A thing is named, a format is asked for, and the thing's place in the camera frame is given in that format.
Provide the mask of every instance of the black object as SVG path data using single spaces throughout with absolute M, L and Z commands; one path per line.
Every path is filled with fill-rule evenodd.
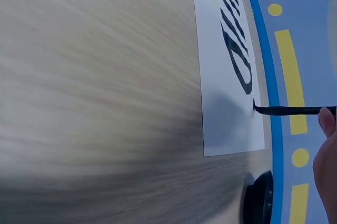
M 285 115 L 318 115 L 322 107 L 258 107 L 253 101 L 255 111 L 264 115 L 285 116 Z M 336 107 L 326 107 L 333 115 L 336 115 Z
M 260 175 L 247 187 L 243 202 L 244 224 L 270 224 L 273 206 L 274 181 L 272 172 Z

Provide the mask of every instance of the white paper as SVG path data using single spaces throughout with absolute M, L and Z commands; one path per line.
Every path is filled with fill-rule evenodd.
M 224 155 L 264 149 L 262 116 L 253 112 L 253 99 L 260 104 L 253 45 L 242 0 L 226 0 L 242 28 L 245 39 L 223 0 L 194 0 L 199 46 L 204 155 Z M 222 18 L 221 9 L 239 39 Z M 221 24 L 251 66 L 252 90 L 246 94 L 239 82 L 222 33 Z M 237 54 L 235 62 L 246 83 L 250 72 Z

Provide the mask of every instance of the blurred wooden surface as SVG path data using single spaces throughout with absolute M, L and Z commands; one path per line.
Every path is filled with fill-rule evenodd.
M 1 223 L 240 223 L 269 122 L 203 157 L 193 0 L 0 0 L 0 48 Z

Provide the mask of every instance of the yellow dashed line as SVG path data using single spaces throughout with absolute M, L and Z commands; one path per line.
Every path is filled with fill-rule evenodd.
M 279 16 L 282 14 L 282 7 L 279 4 L 273 3 L 268 7 L 268 13 L 272 16 Z
M 280 52 L 288 106 L 304 107 L 301 77 L 290 32 L 288 29 L 276 31 L 275 37 Z M 292 135 L 308 132 L 305 115 L 290 116 L 290 132 Z
M 289 224 L 305 224 L 308 190 L 309 184 L 292 187 Z
M 291 162 L 297 168 L 306 166 L 309 162 L 309 151 L 303 148 L 295 150 L 291 156 Z

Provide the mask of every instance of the blue stripe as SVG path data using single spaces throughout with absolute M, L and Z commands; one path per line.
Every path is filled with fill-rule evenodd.
M 263 58 L 267 92 L 270 106 L 279 106 L 279 92 L 277 89 L 276 74 L 267 30 L 264 25 L 262 12 L 258 0 L 250 0 L 254 13 L 257 34 Z M 274 197 L 271 223 L 281 223 L 283 201 L 283 136 L 281 117 L 271 117 L 272 153 Z

